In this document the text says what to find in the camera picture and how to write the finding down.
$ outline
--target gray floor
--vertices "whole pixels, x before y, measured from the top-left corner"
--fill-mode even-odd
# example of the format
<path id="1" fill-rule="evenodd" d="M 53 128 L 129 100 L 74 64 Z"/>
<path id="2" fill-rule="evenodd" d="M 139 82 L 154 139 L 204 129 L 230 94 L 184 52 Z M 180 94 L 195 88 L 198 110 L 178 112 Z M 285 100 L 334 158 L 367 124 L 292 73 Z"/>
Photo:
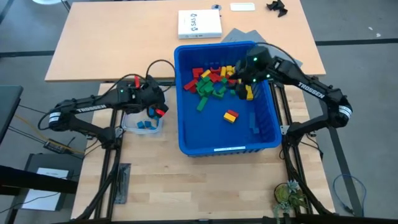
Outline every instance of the gray floor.
<path id="1" fill-rule="evenodd" d="M 398 37 L 398 7 L 395 0 L 302 0 L 315 40 L 353 40 Z M 0 10 L 6 0 L 0 0 Z M 0 52 L 54 50 L 67 12 L 61 4 L 40 6 L 31 0 L 14 0 L 5 20 L 0 24 Z M 398 151 L 395 138 L 398 129 L 394 97 L 398 95 L 398 77 L 394 67 L 398 44 L 346 45 L 319 47 L 327 76 L 325 83 L 340 87 L 354 108 L 351 122 L 338 130 L 351 173 L 363 181 L 368 196 L 367 217 L 398 218 L 398 195 L 395 178 Z M 22 85 L 21 104 L 48 110 L 65 98 L 85 97 L 98 91 L 98 83 L 45 83 L 44 76 L 51 57 L 0 58 L 0 84 Z M 312 117 L 321 113 L 316 99 L 306 95 Z M 40 114 L 19 108 L 17 114 L 36 123 Z M 85 120 L 91 114 L 85 114 Z M 31 133 L 18 120 L 12 125 Z M 75 133 L 44 132 L 61 142 L 73 136 L 72 146 L 85 147 L 85 139 Z M 318 132 L 317 140 L 325 153 L 323 160 L 330 187 L 340 174 L 328 131 Z M 42 146 L 8 132 L 0 146 L 0 164 L 23 169 L 30 153 L 49 153 Z M 348 197 L 340 180 L 337 191 L 345 203 Z M 337 212 L 345 214 L 334 194 Z M 0 197 L 0 210 L 10 206 L 11 197 Z M 23 210 L 16 223 L 53 223 L 68 220 L 70 205 L 59 212 Z M 0 214 L 0 223 L 6 213 Z"/>

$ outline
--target yellow block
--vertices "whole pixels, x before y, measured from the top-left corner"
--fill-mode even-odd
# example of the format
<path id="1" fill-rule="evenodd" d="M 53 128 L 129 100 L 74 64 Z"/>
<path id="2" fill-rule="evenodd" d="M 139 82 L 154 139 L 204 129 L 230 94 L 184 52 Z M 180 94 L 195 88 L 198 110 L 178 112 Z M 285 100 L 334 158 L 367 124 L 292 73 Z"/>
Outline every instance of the yellow block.
<path id="1" fill-rule="evenodd" d="M 251 90 L 251 86 L 246 85 L 246 90 L 248 91 L 247 100 L 253 100 L 253 91 Z"/>
<path id="2" fill-rule="evenodd" d="M 230 123 L 234 123 L 236 118 L 234 116 L 232 116 L 231 114 L 229 114 L 229 113 L 225 113 L 224 114 L 224 119 L 227 120 Z"/>
<path id="3" fill-rule="evenodd" d="M 205 78 L 206 76 L 208 76 L 211 73 L 211 71 L 208 69 L 205 72 L 202 73 L 201 77 Z"/>
<path id="4" fill-rule="evenodd" d="M 225 77 L 225 74 L 226 74 L 226 67 L 222 66 L 220 75 L 221 75 L 221 77 Z"/>

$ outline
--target plastic tray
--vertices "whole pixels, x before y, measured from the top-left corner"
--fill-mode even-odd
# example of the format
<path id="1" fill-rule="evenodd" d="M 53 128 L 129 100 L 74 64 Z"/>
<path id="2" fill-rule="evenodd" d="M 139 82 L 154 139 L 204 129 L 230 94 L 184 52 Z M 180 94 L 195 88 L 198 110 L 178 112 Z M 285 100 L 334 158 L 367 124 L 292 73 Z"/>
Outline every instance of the plastic tray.
<path id="1" fill-rule="evenodd" d="M 240 100 L 228 91 L 221 100 L 209 97 L 202 112 L 197 111 L 200 96 L 183 89 L 193 79 L 193 68 L 206 70 L 210 67 L 234 65 L 254 44 L 234 42 L 184 45 L 175 49 L 178 143 L 186 155 L 198 157 L 258 152 L 280 144 L 280 127 L 267 82 L 252 86 L 252 101 Z M 239 113 L 233 124 L 223 118 L 227 110 Z M 255 114 L 259 134 L 254 134 L 249 127 L 251 113 Z"/>

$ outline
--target wooden tabletop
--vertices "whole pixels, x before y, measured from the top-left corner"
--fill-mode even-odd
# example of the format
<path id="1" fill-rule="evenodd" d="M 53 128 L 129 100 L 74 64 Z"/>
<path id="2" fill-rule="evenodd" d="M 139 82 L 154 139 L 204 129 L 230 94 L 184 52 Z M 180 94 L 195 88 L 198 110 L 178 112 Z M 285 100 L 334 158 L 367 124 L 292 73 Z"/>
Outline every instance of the wooden tabletop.
<path id="1" fill-rule="evenodd" d="M 102 84 L 99 94 L 109 87 L 110 84 Z M 285 89 L 293 121 L 308 120 L 302 91 L 294 86 Z M 175 88 L 166 94 L 169 110 L 159 136 L 124 134 L 121 162 L 131 163 L 129 195 L 126 204 L 114 206 L 112 219 L 272 217 L 273 189 L 287 181 L 284 161 L 278 157 L 281 147 L 251 154 L 187 157 L 178 148 Z M 110 117 L 111 110 L 97 111 L 93 124 L 107 127 Z M 303 142 L 313 144 L 306 138 Z M 303 144 L 299 148 L 308 186 L 327 209 L 334 211 L 318 151 Z M 79 216 L 93 199 L 103 157 L 104 150 L 97 149 L 83 161 L 72 218 Z"/>
<path id="2" fill-rule="evenodd" d="M 154 60 L 174 63 L 178 46 L 219 43 L 233 28 L 257 30 L 267 42 L 302 61 L 306 74 L 325 74 L 300 0 L 284 0 L 289 12 L 283 17 L 266 9 L 271 0 L 239 0 L 255 4 L 256 10 L 247 12 L 231 11 L 231 2 L 236 1 L 74 2 L 45 80 L 117 80 L 128 73 L 144 75 Z M 222 38 L 179 40 L 178 10 L 210 9 L 214 4 L 222 7 Z M 150 74 L 174 77 L 165 63 L 154 66 Z"/>

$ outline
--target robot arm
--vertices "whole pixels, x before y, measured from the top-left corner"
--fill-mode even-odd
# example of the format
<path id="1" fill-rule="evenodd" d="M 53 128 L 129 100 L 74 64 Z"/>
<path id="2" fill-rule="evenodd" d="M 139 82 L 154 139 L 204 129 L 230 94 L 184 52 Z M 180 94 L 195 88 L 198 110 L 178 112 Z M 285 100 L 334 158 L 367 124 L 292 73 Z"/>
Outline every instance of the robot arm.
<path id="1" fill-rule="evenodd" d="M 245 85 L 274 80 L 285 85 L 294 85 L 317 97 L 326 103 L 327 114 L 313 118 L 304 123 L 294 122 L 288 128 L 286 136 L 290 143 L 297 145 L 305 133 L 310 133 L 325 127 L 340 128 L 347 125 L 352 114 L 352 107 L 348 103 L 347 96 L 343 95 L 339 88 L 326 86 L 316 77 L 305 75 L 299 66 L 289 60 L 280 57 L 271 57 L 264 46 L 255 46 L 235 66 L 236 73 L 229 79 L 241 79 L 241 84 L 235 84 L 240 99 L 246 99 Z"/>
<path id="2" fill-rule="evenodd" d="M 152 107 L 155 115 L 162 117 L 169 109 L 164 93 L 157 82 L 148 75 L 143 85 L 118 86 L 101 96 L 65 100 L 50 112 L 49 128 L 53 131 L 77 131 L 98 138 L 102 148 L 114 147 L 116 134 L 113 128 L 100 128 L 76 118 L 76 114 L 112 108 L 127 114 L 139 113 Z"/>

